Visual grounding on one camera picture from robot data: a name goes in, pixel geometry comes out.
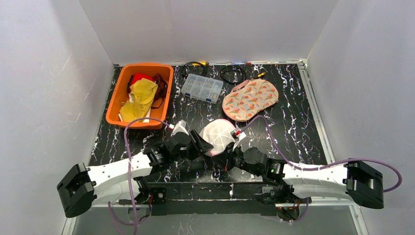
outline floral pot holder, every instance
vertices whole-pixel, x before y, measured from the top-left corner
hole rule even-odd
[[[248,121],[259,111],[278,102],[278,91],[268,81],[246,80],[223,99],[226,116],[235,121]]]

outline white enclosure wall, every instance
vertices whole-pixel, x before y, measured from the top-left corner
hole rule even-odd
[[[341,0],[308,69],[337,160],[383,160],[403,175],[381,211],[362,209],[371,235],[414,234],[415,2]],[[385,187],[397,178],[384,174]]]
[[[114,64],[306,58],[337,0],[80,0]]]
[[[61,234],[56,186],[88,162],[112,72],[78,1],[1,1],[1,234]]]

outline white cloth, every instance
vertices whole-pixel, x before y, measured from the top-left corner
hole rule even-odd
[[[235,126],[226,119],[217,119],[205,126],[200,132],[200,136],[213,145],[213,149],[206,155],[212,157],[220,154],[229,143],[235,142],[231,135],[234,129]]]

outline black marble-patterned surface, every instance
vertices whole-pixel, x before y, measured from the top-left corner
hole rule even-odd
[[[218,72],[223,66],[208,66],[207,77],[220,79]],[[279,101],[275,105],[261,111],[269,122],[274,138],[283,154],[294,162],[306,164],[326,165],[323,147],[314,123],[305,90],[296,64],[279,65],[244,65],[247,77],[253,77],[265,71],[264,79],[273,83],[279,92]],[[229,94],[233,84],[224,82],[224,92],[216,104],[185,98],[180,89],[184,79],[180,75],[181,66],[173,67],[174,84],[171,92],[166,121],[175,124],[183,119],[190,129],[201,131],[209,122],[217,118],[227,118],[222,111],[222,99]],[[189,67],[188,73],[200,74],[201,67]],[[106,108],[96,136],[90,165],[108,164],[127,158],[123,139],[123,128],[109,125],[105,114],[110,102],[116,81],[121,68],[115,69],[111,90],[108,95]],[[235,123],[236,126],[245,126],[246,122]],[[170,131],[161,130],[130,130],[132,154],[142,151],[146,146],[161,141],[170,135]],[[273,148],[271,138],[265,130],[265,123],[257,120],[246,132],[247,137],[242,141],[242,149],[257,147],[267,153],[270,158],[282,158]],[[255,182],[260,177],[253,176],[237,168],[225,172],[214,164],[209,157],[200,157],[195,161],[181,160],[158,174],[147,177],[149,182]]]

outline orange plastic bin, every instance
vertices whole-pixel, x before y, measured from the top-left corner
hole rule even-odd
[[[170,99],[171,87],[173,85],[173,68],[170,65],[163,65],[158,63],[138,63],[126,65],[122,68],[117,84],[115,85],[113,96],[111,97],[110,106],[108,106],[106,119],[109,124],[126,127],[129,122],[121,121],[119,119],[119,110],[122,107],[121,103],[128,100],[127,85],[132,75],[136,73],[143,73],[150,77],[159,73],[163,80],[167,83],[166,99],[162,101],[159,99],[155,101],[153,106],[158,107],[161,102],[163,104],[158,109],[152,109],[150,117],[158,118],[162,121],[166,119],[168,103]],[[162,123],[154,120],[149,122],[136,122],[130,126],[134,129],[161,129]]]

